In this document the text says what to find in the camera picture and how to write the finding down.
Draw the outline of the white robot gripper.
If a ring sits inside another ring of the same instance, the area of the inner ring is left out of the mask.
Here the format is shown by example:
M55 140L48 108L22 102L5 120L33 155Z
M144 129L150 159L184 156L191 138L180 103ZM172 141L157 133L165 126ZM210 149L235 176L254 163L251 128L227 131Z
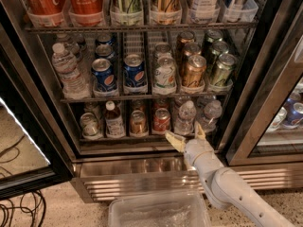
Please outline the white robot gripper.
M223 164L215 154L213 147L205 140L205 132L198 121L194 124L194 133L198 139L189 140L187 143L185 137L171 131L165 131L165 137L178 152L185 150L185 159L195 167L201 178L208 178L223 168Z

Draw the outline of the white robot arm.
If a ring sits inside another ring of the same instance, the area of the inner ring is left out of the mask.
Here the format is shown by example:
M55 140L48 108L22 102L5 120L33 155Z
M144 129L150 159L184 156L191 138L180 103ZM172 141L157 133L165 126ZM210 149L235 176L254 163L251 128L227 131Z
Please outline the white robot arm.
M257 227L295 227L269 205L235 170L224 166L213 147L205 139L201 125L194 124L195 136L185 137L165 131L165 137L199 176L205 194L218 209L233 205L251 219Z

